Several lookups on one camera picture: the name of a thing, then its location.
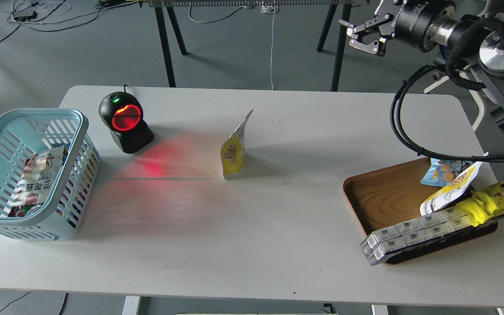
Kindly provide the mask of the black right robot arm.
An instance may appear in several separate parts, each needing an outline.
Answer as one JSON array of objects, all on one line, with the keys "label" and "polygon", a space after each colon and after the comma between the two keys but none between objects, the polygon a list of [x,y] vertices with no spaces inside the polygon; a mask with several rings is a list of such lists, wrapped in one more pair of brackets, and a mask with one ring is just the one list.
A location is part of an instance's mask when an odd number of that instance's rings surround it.
[{"label": "black right robot arm", "polygon": [[454,19],[453,0],[382,0],[362,24],[340,20],[350,46],[373,55],[396,39],[422,52],[439,46],[438,68],[459,87],[484,91],[491,116],[504,133],[504,0],[488,0],[481,17]]}]

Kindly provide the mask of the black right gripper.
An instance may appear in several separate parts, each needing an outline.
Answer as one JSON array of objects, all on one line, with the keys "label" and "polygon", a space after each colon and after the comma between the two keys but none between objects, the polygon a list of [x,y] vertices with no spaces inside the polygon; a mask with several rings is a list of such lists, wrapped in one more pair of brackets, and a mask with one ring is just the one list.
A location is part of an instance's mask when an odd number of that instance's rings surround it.
[{"label": "black right gripper", "polygon": [[398,40],[429,52],[437,45],[445,46],[456,21],[453,0],[381,0],[374,18],[354,25],[346,20],[349,45],[372,55],[384,56],[388,40]]}]

